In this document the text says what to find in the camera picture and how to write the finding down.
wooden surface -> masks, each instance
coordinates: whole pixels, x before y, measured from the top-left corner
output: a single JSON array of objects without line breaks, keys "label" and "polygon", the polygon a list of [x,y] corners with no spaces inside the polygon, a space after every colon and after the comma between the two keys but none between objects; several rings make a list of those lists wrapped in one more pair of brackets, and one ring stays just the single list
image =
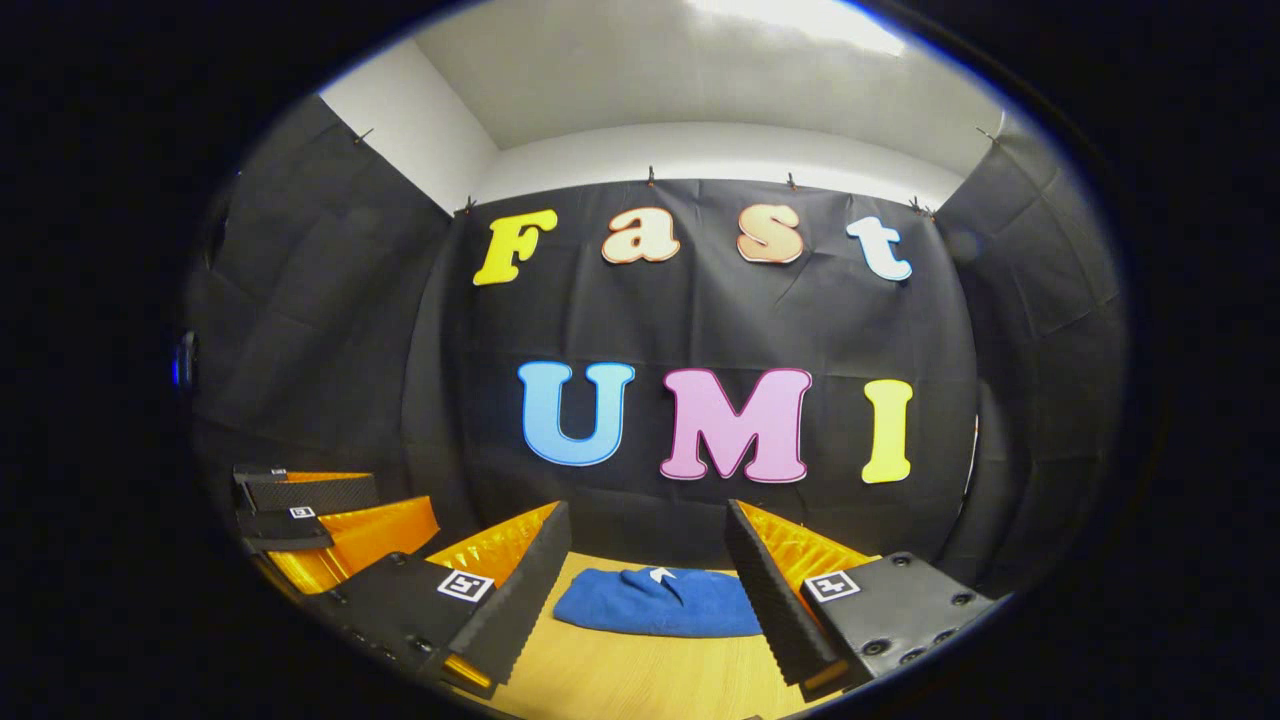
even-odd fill
[{"label": "wooden surface", "polygon": [[586,568],[644,565],[570,552],[511,682],[480,702],[529,720],[769,720],[820,702],[805,703],[783,683],[764,635],[664,638],[556,620],[552,610]]}]

folded towel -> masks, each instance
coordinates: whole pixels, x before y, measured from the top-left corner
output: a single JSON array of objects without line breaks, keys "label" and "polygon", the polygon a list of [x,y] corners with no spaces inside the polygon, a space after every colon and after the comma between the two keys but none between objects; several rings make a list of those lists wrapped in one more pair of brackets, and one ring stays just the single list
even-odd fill
[{"label": "folded towel", "polygon": [[707,570],[582,570],[552,615],[564,623],[614,633],[682,638],[760,634],[742,583],[732,575]]}]

white wall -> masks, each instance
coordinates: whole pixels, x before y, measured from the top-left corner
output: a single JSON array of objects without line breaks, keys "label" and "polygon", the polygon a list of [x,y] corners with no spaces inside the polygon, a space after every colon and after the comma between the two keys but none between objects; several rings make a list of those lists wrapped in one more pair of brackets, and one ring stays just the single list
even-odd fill
[{"label": "white wall", "polygon": [[901,152],[819,132],[737,123],[654,123],[530,142],[498,154],[477,202],[557,187],[658,178],[753,179],[937,209],[964,181]]},{"label": "white wall", "polygon": [[498,146],[412,40],[320,91],[333,111],[445,211],[458,210]]}]

ceiling light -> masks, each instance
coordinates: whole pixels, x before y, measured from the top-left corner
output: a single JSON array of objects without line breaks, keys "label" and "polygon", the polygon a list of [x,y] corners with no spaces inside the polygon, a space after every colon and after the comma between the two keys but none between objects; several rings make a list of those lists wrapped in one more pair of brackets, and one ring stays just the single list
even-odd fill
[{"label": "ceiling light", "polygon": [[776,27],[799,29],[810,37],[850,42],[901,56],[906,44],[876,24],[867,13],[840,0],[686,0],[699,10],[733,15]]}]

letter m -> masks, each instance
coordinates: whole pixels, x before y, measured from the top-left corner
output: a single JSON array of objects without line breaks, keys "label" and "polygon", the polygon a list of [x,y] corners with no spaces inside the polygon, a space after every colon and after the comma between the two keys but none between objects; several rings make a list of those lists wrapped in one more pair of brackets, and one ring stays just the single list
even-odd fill
[{"label": "letter m", "polygon": [[663,380],[676,395],[676,430],[671,457],[660,468],[675,480],[696,480],[707,474],[698,459],[699,441],[727,478],[737,470],[755,442],[755,460],[745,469],[758,483],[794,483],[805,477],[800,461],[800,405],[813,386],[804,370],[769,370],[760,375],[741,413],[735,413],[724,388],[710,370],[673,370]]}]

